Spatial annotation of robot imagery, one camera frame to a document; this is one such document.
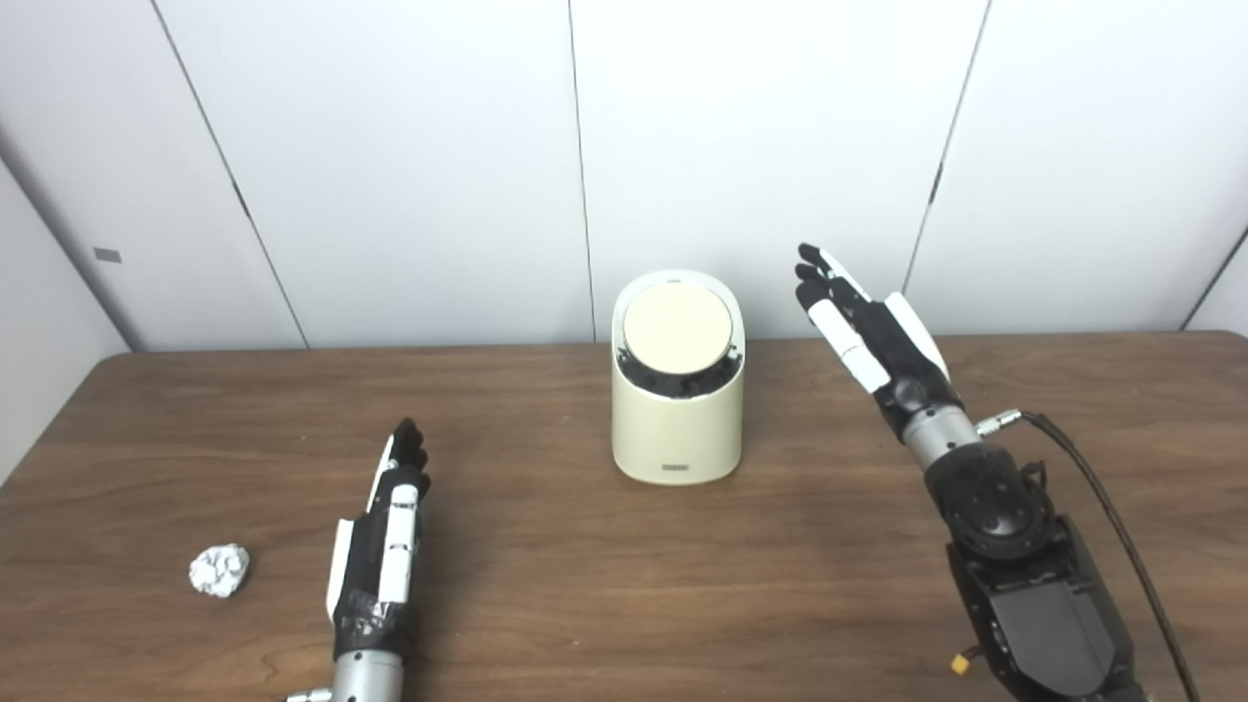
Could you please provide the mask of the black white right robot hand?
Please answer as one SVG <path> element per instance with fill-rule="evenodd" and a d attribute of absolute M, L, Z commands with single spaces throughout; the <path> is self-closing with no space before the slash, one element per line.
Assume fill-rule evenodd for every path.
<path fill-rule="evenodd" d="M 842 368 L 874 397 L 900 443 L 919 418 L 963 408 L 948 366 L 904 294 L 870 299 L 832 254 L 810 244 L 799 244 L 797 254 L 799 306 Z"/>

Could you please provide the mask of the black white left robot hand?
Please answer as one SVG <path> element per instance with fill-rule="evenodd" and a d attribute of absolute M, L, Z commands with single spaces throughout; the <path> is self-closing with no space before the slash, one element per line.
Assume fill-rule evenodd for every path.
<path fill-rule="evenodd" d="M 337 523 L 326 600 L 333 660 L 379 650 L 411 661 L 417 632 L 411 582 L 432 485 L 428 458 L 414 418 L 402 418 L 379 456 L 364 511 Z"/>

